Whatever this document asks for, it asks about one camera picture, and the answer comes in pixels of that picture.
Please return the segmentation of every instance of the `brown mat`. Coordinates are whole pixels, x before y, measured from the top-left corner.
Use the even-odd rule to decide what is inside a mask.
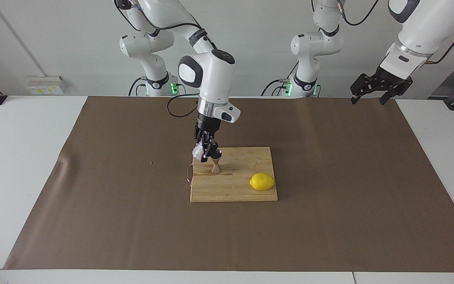
[[[90,97],[5,268],[454,272],[454,204],[395,102],[232,101],[218,142],[271,147],[279,201],[190,203],[195,117]]]

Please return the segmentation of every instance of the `white table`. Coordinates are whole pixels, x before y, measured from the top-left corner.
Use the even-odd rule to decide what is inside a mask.
[[[86,97],[9,97],[0,106],[0,268],[54,167]],[[440,101],[399,100],[454,201],[454,112]],[[454,273],[238,273],[0,270],[0,283],[449,283]]]

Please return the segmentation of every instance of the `white wall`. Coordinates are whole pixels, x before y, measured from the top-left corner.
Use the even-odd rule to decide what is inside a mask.
[[[350,0],[348,19],[363,18],[372,2]],[[296,62],[290,52],[292,37],[317,30],[309,0],[182,3],[216,45],[236,58],[232,95],[259,95],[269,81],[285,77]],[[350,97],[349,86],[358,75],[375,71],[401,29],[389,16],[386,3],[381,0],[359,27],[342,24],[344,50],[321,58],[323,97]],[[45,73],[65,79],[67,95],[127,95],[130,83],[142,75],[140,65],[119,50],[119,37],[132,29],[111,0],[0,0],[0,13]],[[187,41],[177,38],[174,47],[160,54],[176,74],[179,59],[191,52]],[[419,70],[405,97],[427,98],[453,70],[454,51],[443,63]],[[41,74],[0,18],[0,89],[8,95],[27,94],[26,75]]]

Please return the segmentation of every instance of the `lemon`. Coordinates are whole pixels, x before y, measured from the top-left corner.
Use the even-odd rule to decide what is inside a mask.
[[[266,191],[274,185],[274,178],[266,173],[256,173],[250,180],[250,185],[258,191]]]

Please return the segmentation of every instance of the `wooden object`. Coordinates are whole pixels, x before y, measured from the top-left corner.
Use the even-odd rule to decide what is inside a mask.
[[[214,174],[219,174],[222,172],[222,168],[220,165],[218,165],[218,162],[220,161],[220,158],[218,159],[211,159],[213,160],[213,169],[211,169],[211,172]]]
[[[222,148],[221,173],[212,173],[212,159],[194,159],[191,202],[277,201],[276,183],[266,191],[253,189],[250,179],[258,172],[274,177],[269,147]]]

